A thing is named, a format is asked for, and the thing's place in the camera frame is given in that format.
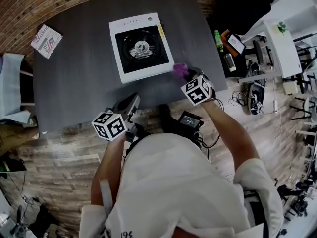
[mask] portable gas stove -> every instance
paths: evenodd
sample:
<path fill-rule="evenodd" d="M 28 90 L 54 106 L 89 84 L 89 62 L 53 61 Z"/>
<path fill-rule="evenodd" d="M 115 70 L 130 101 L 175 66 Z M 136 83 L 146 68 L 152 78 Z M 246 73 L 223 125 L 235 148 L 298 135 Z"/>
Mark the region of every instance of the portable gas stove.
<path fill-rule="evenodd" d="M 109 23 L 122 83 L 173 70 L 174 60 L 157 13 Z"/>

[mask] white desk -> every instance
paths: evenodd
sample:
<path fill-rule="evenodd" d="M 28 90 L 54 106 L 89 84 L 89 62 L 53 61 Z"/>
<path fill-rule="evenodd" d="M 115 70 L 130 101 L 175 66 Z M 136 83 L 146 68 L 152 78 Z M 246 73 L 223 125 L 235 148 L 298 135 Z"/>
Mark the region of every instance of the white desk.
<path fill-rule="evenodd" d="M 259 79 L 272 79 L 282 76 L 282 78 L 290 77 L 302 73 L 301 64 L 297 55 L 297 51 L 289 31 L 282 34 L 277 24 L 270 24 L 263 21 L 261 25 L 254 28 L 241 41 L 246 42 L 257 34 L 264 33 L 267 39 L 267 44 L 271 49 L 274 60 L 274 72 L 263 75 L 247 77 L 239 79 L 239 83 L 255 81 Z"/>

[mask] burner cap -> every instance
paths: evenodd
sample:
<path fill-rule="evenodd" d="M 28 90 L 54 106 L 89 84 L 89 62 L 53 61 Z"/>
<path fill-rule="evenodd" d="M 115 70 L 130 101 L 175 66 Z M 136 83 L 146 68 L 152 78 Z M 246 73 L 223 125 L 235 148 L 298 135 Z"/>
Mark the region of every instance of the burner cap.
<path fill-rule="evenodd" d="M 138 41 L 134 48 L 137 53 L 144 54 L 149 51 L 150 45 L 146 41 Z"/>

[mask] forearm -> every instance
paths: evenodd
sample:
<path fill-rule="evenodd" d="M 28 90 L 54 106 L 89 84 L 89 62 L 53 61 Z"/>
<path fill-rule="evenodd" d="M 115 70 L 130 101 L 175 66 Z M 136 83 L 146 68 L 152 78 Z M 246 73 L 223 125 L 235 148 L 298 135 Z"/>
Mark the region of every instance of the forearm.
<path fill-rule="evenodd" d="M 221 110 L 213 101 L 202 103 L 232 154 L 235 170 L 247 159 L 259 158 L 258 152 L 241 124 Z"/>
<path fill-rule="evenodd" d="M 120 186 L 121 161 L 125 137 L 109 142 L 91 186 L 91 204 L 103 205 L 100 181 L 107 180 L 113 204 Z"/>

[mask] black table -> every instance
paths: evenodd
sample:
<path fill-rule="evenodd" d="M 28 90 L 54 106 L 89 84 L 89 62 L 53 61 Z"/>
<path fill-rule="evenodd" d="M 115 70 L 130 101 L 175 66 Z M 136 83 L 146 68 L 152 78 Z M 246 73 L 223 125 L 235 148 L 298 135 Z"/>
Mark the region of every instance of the black table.
<path fill-rule="evenodd" d="M 140 108 L 185 99 L 185 82 L 166 73 L 122 84 L 109 22 L 157 12 L 174 62 L 201 68 L 216 91 L 227 89 L 212 33 L 196 0 L 92 0 L 45 22 L 63 35 L 50 59 L 34 51 L 34 99 L 40 131 L 92 120 L 139 92 Z"/>

